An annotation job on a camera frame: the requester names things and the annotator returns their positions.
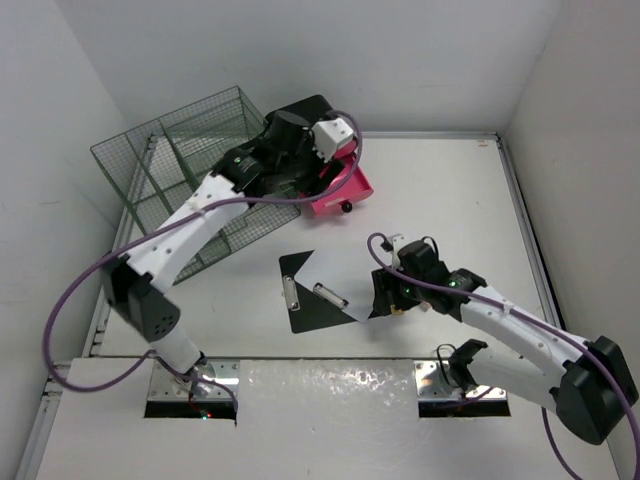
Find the pink top drawer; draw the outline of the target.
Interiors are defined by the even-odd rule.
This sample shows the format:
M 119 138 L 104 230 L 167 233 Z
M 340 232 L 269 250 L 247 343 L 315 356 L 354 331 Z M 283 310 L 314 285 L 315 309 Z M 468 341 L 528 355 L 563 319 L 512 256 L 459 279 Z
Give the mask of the pink top drawer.
M 345 146 L 341 147 L 336 151 L 335 157 L 342 158 L 344 156 L 351 155 L 356 150 L 357 146 L 358 146 L 358 139 L 353 138 L 349 143 L 347 143 Z

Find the pink drawer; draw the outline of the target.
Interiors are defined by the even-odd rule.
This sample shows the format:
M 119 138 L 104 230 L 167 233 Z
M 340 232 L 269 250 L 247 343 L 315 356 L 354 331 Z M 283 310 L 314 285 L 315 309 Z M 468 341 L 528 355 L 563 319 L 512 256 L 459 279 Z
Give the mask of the pink drawer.
M 347 143 L 345 146 L 341 147 L 336 151 L 335 157 L 342 158 L 344 156 L 351 155 L 356 150 L 357 146 L 358 146 L 358 139 L 353 138 L 349 143 Z
M 351 171 L 355 158 L 356 154 L 351 153 L 322 166 L 317 174 L 317 178 L 311 181 L 311 189 L 309 190 L 308 195 L 312 196 L 314 194 L 322 193 L 327 188 L 334 188 Z M 332 167 L 337 165 L 338 162 L 342 163 L 343 169 L 333 178 L 330 184 L 327 184 L 324 177 L 329 173 L 329 170 Z M 315 216 L 350 213 L 356 203 L 367 199 L 373 193 L 374 189 L 372 185 L 362 169 L 358 167 L 355 173 L 350 177 L 349 181 L 340 189 L 336 190 L 332 195 L 311 202 L 310 207 Z M 304 192 L 300 192 L 298 197 L 304 198 L 308 195 Z

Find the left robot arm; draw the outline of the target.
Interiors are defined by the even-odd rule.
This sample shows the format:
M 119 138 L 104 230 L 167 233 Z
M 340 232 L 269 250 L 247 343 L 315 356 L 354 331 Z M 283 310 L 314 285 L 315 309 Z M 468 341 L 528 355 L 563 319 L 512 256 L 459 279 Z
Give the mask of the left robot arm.
M 331 111 L 310 123 L 278 110 L 254 139 L 227 151 L 191 196 L 149 238 L 101 268 L 110 306 L 179 375 L 203 355 L 166 297 L 192 258 L 219 232 L 259 204 L 293 204 L 326 195 L 343 171 L 337 152 L 354 138 Z

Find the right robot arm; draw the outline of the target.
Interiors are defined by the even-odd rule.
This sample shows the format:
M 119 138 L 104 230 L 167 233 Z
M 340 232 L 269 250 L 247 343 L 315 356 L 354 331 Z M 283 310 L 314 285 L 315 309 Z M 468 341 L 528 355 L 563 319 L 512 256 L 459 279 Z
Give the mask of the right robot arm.
M 449 270 L 435 241 L 383 236 L 391 256 L 373 271 L 374 317 L 421 304 L 492 336 L 509 351 L 469 339 L 448 359 L 446 378 L 463 393 L 485 383 L 552 411 L 576 437 L 600 445 L 639 399 L 624 354 L 613 340 L 587 340 L 509 302 L 479 275 Z

